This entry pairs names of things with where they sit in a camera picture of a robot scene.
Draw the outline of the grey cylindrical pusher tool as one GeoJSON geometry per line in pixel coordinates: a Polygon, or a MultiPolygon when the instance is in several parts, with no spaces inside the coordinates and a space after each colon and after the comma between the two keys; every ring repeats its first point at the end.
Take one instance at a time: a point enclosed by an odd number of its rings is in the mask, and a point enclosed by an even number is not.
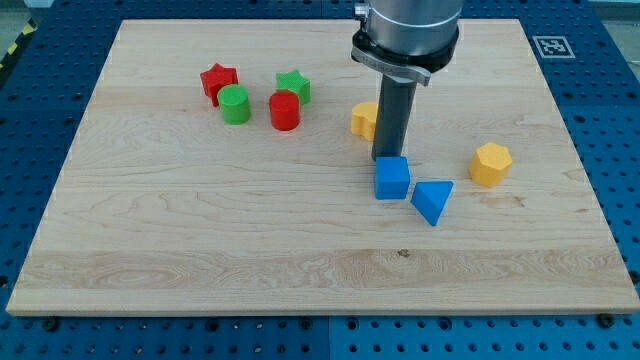
{"type": "Polygon", "coordinates": [[[402,153],[416,83],[384,75],[378,101],[371,157],[396,157],[402,153]]]}

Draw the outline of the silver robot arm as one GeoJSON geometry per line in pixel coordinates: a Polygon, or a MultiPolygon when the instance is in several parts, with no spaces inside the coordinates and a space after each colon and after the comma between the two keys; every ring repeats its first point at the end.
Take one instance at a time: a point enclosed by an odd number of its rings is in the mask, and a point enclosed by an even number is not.
{"type": "Polygon", "coordinates": [[[371,157],[402,153],[416,87],[451,61],[463,0],[368,0],[354,6],[354,61],[382,75],[371,157]]]}

